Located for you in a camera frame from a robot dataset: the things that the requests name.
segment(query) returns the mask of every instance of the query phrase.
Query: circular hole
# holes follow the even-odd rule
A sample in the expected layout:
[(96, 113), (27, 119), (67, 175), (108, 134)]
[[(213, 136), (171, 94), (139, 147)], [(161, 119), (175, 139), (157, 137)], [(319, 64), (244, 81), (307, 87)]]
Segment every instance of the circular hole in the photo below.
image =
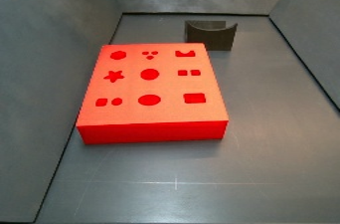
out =
[(115, 98), (113, 100), (112, 100), (112, 105), (113, 106), (119, 106), (119, 105), (121, 105), (123, 104), (123, 99), (121, 98)]
[(156, 69), (145, 69), (141, 71), (141, 78), (144, 80), (155, 80), (160, 76), (160, 72)]
[(157, 95), (144, 95), (139, 98), (139, 103), (144, 106), (153, 106), (161, 101)]
[(121, 60), (125, 57), (127, 57), (127, 52), (123, 52), (123, 51), (112, 53), (112, 56), (111, 56), (111, 58), (115, 60)]

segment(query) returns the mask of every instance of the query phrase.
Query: red block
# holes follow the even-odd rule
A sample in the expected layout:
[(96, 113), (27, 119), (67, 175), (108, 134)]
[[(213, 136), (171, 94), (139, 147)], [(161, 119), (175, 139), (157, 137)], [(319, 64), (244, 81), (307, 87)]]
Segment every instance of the red block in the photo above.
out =
[(227, 123), (203, 44), (103, 47), (76, 124), (85, 144), (221, 139)]

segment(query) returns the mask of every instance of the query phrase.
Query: black holder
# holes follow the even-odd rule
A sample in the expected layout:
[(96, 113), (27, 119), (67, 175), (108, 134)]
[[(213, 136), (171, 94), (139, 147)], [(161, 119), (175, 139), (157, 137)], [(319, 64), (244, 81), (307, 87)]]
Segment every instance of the black holder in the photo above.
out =
[(185, 42), (204, 43), (208, 51), (229, 51), (237, 23), (225, 28), (225, 21), (185, 21)]

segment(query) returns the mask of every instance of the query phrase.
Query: shape sorter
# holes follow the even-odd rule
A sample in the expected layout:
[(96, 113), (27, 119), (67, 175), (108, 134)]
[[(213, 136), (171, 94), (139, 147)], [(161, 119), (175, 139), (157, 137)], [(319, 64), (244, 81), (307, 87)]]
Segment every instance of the shape sorter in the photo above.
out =
[(85, 144), (221, 139), (227, 123), (204, 44), (103, 47), (76, 123)]

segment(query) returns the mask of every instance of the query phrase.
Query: rectangular hole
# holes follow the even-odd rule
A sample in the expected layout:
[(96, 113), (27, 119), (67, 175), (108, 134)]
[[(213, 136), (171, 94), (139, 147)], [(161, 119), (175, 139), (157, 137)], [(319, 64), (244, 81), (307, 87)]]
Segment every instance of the rectangular hole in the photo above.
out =
[(201, 104), (207, 102), (204, 93), (189, 93), (183, 96), (187, 104)]

